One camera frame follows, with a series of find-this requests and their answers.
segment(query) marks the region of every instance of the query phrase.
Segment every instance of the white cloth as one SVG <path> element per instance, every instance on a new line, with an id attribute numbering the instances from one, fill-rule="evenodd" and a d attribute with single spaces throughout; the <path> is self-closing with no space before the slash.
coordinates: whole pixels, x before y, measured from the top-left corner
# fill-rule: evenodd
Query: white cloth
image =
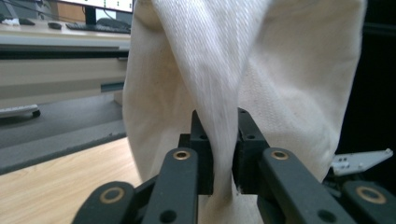
<path id="1" fill-rule="evenodd" d="M 361 48 L 363 0 L 140 0 L 123 116 L 145 181 L 189 133 L 197 109 L 214 155 L 215 191 L 200 223 L 257 223 L 231 167 L 238 106 L 271 147 L 294 152 L 318 179 L 336 150 Z"/>

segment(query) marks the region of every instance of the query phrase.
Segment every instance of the desk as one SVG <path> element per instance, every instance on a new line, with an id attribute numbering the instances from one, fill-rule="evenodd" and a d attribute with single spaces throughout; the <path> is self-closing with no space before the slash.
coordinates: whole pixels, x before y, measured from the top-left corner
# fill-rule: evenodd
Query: desk
<path id="1" fill-rule="evenodd" d="M 99 186 L 141 183 L 126 138 L 0 175 L 0 223 L 70 223 Z"/>
<path id="2" fill-rule="evenodd" d="M 46 21 L 35 26 L 0 24 L 1 49 L 128 50 L 130 36 L 50 29 Z M 0 60 L 0 108 L 44 104 L 102 92 L 101 86 L 125 79 L 125 58 Z"/>

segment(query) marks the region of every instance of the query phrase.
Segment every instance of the black keyboard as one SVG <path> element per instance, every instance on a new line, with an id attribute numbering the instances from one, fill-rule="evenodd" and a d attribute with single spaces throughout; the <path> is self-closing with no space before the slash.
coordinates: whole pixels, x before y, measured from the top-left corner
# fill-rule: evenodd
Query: black keyboard
<path id="1" fill-rule="evenodd" d="M 82 23 L 67 23 L 66 27 L 69 28 L 70 30 L 80 30 L 80 31 L 94 31 L 94 32 L 119 33 L 119 34 L 131 33 L 131 30 L 127 27 L 114 28 L 103 25 L 87 25 Z"/>

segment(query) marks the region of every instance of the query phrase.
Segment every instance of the monitor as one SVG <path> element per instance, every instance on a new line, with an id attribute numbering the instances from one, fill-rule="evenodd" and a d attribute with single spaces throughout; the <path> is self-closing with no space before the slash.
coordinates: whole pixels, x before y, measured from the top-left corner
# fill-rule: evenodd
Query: monitor
<path id="1" fill-rule="evenodd" d="M 56 2 L 83 6 L 85 22 L 93 25 L 96 24 L 97 8 L 128 13 L 132 13 L 134 8 L 134 0 L 56 0 Z"/>

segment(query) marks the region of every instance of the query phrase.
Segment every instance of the beige fabric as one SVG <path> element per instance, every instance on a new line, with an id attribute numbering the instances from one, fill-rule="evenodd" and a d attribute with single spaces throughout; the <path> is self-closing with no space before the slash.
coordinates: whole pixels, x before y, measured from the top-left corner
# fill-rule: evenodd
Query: beige fabric
<path id="1" fill-rule="evenodd" d="M 190 132 L 211 142 L 215 192 L 200 223 L 257 223 L 255 197 L 231 177 L 238 106 L 272 147 L 321 180 L 336 150 L 360 56 L 362 0 L 138 1 L 123 116 L 143 180 Z"/>

